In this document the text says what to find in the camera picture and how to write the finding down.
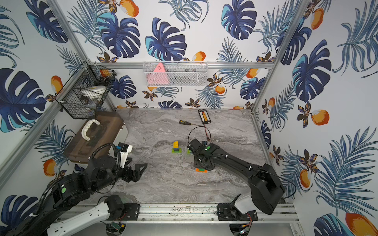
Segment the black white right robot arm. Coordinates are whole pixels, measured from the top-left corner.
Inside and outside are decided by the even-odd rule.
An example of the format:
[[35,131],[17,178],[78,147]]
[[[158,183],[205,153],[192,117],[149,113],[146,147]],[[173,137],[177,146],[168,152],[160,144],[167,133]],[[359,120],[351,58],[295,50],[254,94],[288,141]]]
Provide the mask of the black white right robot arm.
[[216,167],[222,168],[248,185],[249,192],[237,195],[230,204],[233,214],[247,214],[255,210],[273,214],[283,198],[285,188],[271,165],[246,162],[216,144],[205,144],[197,139],[189,142],[187,148],[201,169],[212,171]]

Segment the lime long base lego brick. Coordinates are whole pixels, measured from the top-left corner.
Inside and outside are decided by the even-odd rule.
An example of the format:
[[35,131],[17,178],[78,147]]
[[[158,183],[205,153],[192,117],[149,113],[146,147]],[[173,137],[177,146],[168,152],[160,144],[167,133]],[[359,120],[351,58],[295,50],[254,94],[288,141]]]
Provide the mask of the lime long base lego brick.
[[179,151],[174,151],[174,150],[172,149],[172,153],[182,153],[182,149],[180,148]]

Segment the orange long lego brick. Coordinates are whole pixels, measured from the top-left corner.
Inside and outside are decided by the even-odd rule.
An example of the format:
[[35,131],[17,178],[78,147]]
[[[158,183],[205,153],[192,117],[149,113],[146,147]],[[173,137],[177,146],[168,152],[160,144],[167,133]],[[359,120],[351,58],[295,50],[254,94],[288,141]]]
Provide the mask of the orange long lego brick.
[[205,169],[196,168],[196,172],[207,173],[208,171]]

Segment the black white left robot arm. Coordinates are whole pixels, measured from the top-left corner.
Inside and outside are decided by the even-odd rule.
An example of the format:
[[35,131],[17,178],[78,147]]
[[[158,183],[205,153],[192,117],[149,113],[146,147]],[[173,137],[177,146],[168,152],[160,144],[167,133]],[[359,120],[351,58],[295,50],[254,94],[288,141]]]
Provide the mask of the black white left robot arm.
[[129,166],[122,167],[120,149],[114,144],[110,146],[114,150],[115,157],[109,155],[96,157],[96,154],[107,146],[108,144],[104,144],[92,153],[85,170],[52,181],[33,208],[27,212],[21,208],[19,213],[7,213],[2,221],[15,221],[16,224],[12,229],[1,230],[1,234],[46,236],[48,227],[54,221],[92,194],[114,185],[118,180],[127,183],[139,181],[147,164],[136,164],[134,170]]

